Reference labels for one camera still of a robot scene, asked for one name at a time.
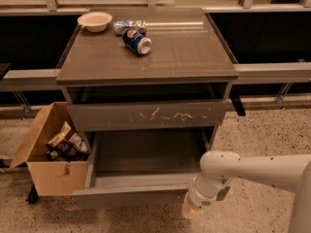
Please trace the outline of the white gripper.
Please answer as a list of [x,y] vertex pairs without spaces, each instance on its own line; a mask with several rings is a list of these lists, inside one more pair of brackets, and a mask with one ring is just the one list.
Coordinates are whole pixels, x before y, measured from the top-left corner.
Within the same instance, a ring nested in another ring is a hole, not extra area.
[[203,208],[216,201],[223,201],[229,191],[231,179],[212,179],[199,173],[190,182],[188,193],[184,198],[182,215],[190,219],[201,216]]

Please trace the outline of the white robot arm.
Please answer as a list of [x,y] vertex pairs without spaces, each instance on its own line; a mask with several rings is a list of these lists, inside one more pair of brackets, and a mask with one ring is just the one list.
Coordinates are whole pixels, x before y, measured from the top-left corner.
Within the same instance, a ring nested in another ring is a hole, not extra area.
[[200,172],[190,182],[182,214],[200,216],[233,178],[272,186],[294,194],[288,233],[311,233],[311,155],[240,156],[210,150],[200,158]]

